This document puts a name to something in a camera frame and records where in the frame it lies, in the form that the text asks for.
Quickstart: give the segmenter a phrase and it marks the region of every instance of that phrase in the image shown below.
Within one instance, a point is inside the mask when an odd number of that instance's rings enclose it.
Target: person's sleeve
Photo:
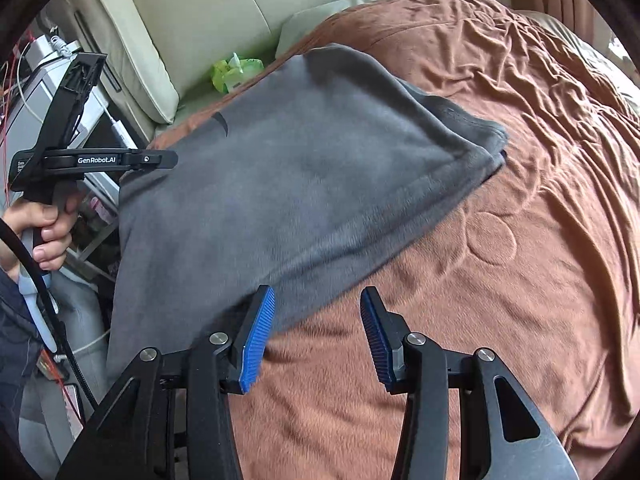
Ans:
[[[0,270],[0,426],[16,446],[24,385],[41,350],[42,341],[18,285]]]

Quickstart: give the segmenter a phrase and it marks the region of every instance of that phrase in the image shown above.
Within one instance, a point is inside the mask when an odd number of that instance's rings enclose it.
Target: wrinkled fabric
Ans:
[[[147,346],[232,336],[262,283],[273,330],[305,319],[494,174],[506,139],[357,50],[291,58],[177,143],[175,168],[123,180],[111,377]]]
[[[289,55],[331,42],[502,123],[509,156],[433,232],[272,338],[254,389],[230,400],[244,477],[390,477],[404,399],[377,382],[358,314],[362,287],[375,285],[444,348],[494,348],[593,478],[640,406],[638,117],[559,38],[494,0],[367,4]],[[454,393],[450,408],[455,479]]]

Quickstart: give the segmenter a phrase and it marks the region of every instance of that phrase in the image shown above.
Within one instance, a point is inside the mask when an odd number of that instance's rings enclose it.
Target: black cable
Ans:
[[[76,361],[71,346],[69,345],[69,341],[66,338],[65,327],[56,315],[56,311],[53,308],[53,304],[51,303],[51,298],[49,297],[49,291],[47,290],[47,286],[45,285],[44,280],[42,279],[40,267],[31,257],[27,248],[20,241],[20,238],[17,237],[14,231],[1,218],[0,239],[15,254],[16,258],[18,258],[18,261],[22,264],[28,275],[33,280],[33,283],[35,284],[38,291],[38,295],[40,296],[40,301],[44,306],[44,314],[47,315],[49,324],[52,328],[53,337],[56,339],[56,343],[60,347],[62,347],[63,352],[66,354],[69,365],[74,371],[76,379],[78,379],[78,383],[80,384],[80,388],[82,388],[82,391],[89,401],[89,404],[91,404],[92,408],[96,410],[98,408],[98,402],[95,400],[94,394],[92,394],[92,391],[89,388],[89,384],[87,384],[86,379],[82,374],[82,370],[80,370],[80,367],[78,366],[78,361]]]

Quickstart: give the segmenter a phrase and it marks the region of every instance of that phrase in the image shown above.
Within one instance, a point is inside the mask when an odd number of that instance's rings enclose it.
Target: green package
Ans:
[[[243,59],[234,52],[229,60],[221,59],[211,67],[211,82],[221,94],[228,94],[264,70],[259,59]]]

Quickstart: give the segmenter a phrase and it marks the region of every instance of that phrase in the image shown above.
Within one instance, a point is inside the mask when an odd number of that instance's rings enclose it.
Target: bed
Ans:
[[[272,336],[260,380],[231,399],[245,477],[389,478],[404,399],[376,381],[358,315],[362,287],[375,285],[440,345],[496,349],[580,477],[593,478],[640,408],[638,89],[558,22],[497,0],[355,3],[279,48],[260,78],[309,49],[350,46],[502,123],[508,162],[434,231]],[[153,146],[171,146],[237,95]],[[450,405],[452,479],[460,416]]]

